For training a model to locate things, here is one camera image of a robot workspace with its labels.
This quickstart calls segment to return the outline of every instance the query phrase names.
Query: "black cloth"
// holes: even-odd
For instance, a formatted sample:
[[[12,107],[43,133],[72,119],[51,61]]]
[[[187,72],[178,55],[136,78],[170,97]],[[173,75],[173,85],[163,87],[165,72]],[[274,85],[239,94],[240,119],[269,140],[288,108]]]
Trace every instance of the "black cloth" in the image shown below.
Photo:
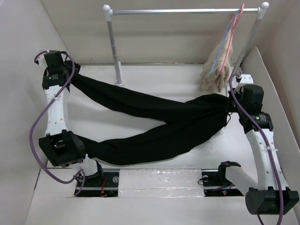
[[[166,124],[143,134],[96,142],[78,136],[90,158],[130,165],[166,160],[189,152],[226,126],[228,98],[218,94],[185,103],[163,99],[76,74],[72,84],[95,102],[136,117]]]

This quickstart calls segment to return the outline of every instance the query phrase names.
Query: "metal bar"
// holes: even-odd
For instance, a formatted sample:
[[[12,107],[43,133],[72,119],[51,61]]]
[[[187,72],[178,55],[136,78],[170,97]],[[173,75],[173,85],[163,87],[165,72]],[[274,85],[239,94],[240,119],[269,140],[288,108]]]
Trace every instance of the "metal bar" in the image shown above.
[[[116,79],[117,79],[116,80],[116,85],[123,86],[124,82],[122,81],[122,78],[121,78],[121,71],[120,71],[120,65],[119,65],[119,61],[118,61],[116,43],[114,41],[114,36],[113,36],[112,21],[107,21],[107,27],[108,27],[108,32],[109,32],[109,39],[111,41],[113,63],[114,63],[114,67],[115,67],[115,70],[116,70]]]
[[[240,52],[240,55],[239,55],[239,57],[238,57],[235,65],[234,65],[234,68],[233,68],[233,71],[232,71],[233,74],[235,74],[238,71],[238,69],[240,67],[240,64],[242,63],[242,60],[243,60],[243,58],[244,58],[244,56],[246,54],[246,51],[248,50],[248,48],[249,48],[249,46],[251,44],[252,38],[253,38],[256,30],[257,30],[257,27],[258,27],[260,21],[261,21],[260,19],[256,19],[255,20],[255,22],[254,22],[254,24],[253,24],[253,26],[251,28],[251,31],[250,31],[250,33],[248,35],[248,38],[247,38],[247,40],[245,42],[245,45],[244,45],[242,51]]]
[[[112,15],[148,15],[148,14],[214,14],[236,13],[238,8],[200,8],[200,9],[154,9],[154,10],[112,10]],[[245,8],[243,13],[258,13],[259,8]]]
[[[236,61],[235,65],[234,65],[234,69],[232,71],[233,74],[235,74],[238,71],[238,69],[240,67],[240,64],[243,61],[243,58],[244,58],[244,56],[246,54],[246,51],[248,50],[248,48],[249,48],[249,46],[251,44],[252,38],[253,38],[256,30],[257,30],[257,27],[258,27],[259,23],[261,22],[261,20],[263,19],[263,16],[266,13],[266,11],[267,11],[268,8],[269,8],[269,4],[267,2],[263,2],[261,4],[261,6],[259,7],[256,20],[254,21],[254,24],[253,24],[253,26],[251,28],[251,31],[250,31],[250,33],[248,35],[248,38],[247,38],[246,42],[245,42],[245,45],[244,45],[242,51],[240,52],[238,60]]]

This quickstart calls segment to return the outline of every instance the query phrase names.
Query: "black clamp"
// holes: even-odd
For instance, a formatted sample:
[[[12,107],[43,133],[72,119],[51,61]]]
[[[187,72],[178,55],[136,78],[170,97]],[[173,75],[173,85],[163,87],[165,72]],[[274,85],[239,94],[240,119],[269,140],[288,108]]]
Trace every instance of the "black clamp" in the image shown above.
[[[231,161],[222,162],[221,165],[219,165],[217,170],[218,170],[218,179],[220,181],[230,182],[229,180],[226,179],[226,168],[231,166],[241,167],[240,164],[238,164],[237,162],[231,162]]]

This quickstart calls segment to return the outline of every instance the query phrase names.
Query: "white wall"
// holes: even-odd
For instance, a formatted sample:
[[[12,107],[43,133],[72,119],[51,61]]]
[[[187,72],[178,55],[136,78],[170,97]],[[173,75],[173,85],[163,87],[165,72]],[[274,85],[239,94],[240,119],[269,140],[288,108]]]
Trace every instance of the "white wall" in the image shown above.
[[[43,71],[33,58],[65,47],[39,0],[0,0],[0,21],[0,218],[3,225],[23,225],[39,171],[29,129],[46,102]],[[41,123],[36,146],[44,131]]]
[[[263,56],[300,145],[300,0],[296,0]]]
[[[77,62],[113,62],[104,4],[113,9],[256,8],[264,0],[41,0],[67,49]],[[264,52],[273,28],[295,0],[268,0],[266,13],[253,45]],[[117,52],[122,62],[204,63],[220,41],[230,15],[132,15],[113,16]],[[254,14],[244,14],[233,40],[236,60]]]

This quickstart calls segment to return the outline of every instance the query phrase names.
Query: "red wire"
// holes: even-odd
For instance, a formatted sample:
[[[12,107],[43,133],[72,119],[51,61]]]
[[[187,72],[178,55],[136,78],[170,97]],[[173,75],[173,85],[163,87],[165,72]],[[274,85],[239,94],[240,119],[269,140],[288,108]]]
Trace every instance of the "red wire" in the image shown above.
[[[100,196],[102,196],[102,194],[104,193],[103,188],[104,188],[104,185],[105,185],[106,181],[107,181],[107,177],[105,178],[105,180],[104,180],[104,182],[103,182],[103,185],[102,185],[102,188],[101,188]]]
[[[239,23],[239,21],[240,21],[240,18],[241,18],[242,15],[243,15],[244,6],[245,6],[245,4],[242,4],[242,7],[241,7],[241,9],[240,9],[240,14],[239,14],[239,16],[238,16],[238,17],[237,17],[237,16],[234,17],[234,22],[233,22],[233,26],[232,26],[232,28],[231,28],[231,36],[230,36],[230,41],[229,41],[228,49],[227,49],[227,52],[226,52],[225,60],[223,61],[223,65],[222,65],[221,69],[220,69],[219,72],[218,72],[218,76],[220,76],[221,73],[222,73],[223,70],[224,70],[225,63],[226,63],[226,61],[227,61],[227,59],[228,59],[229,52],[230,52],[230,49],[231,49],[231,45],[232,45],[232,42],[233,42],[233,34],[234,34],[234,30],[235,30],[235,27],[238,25],[238,23]]]

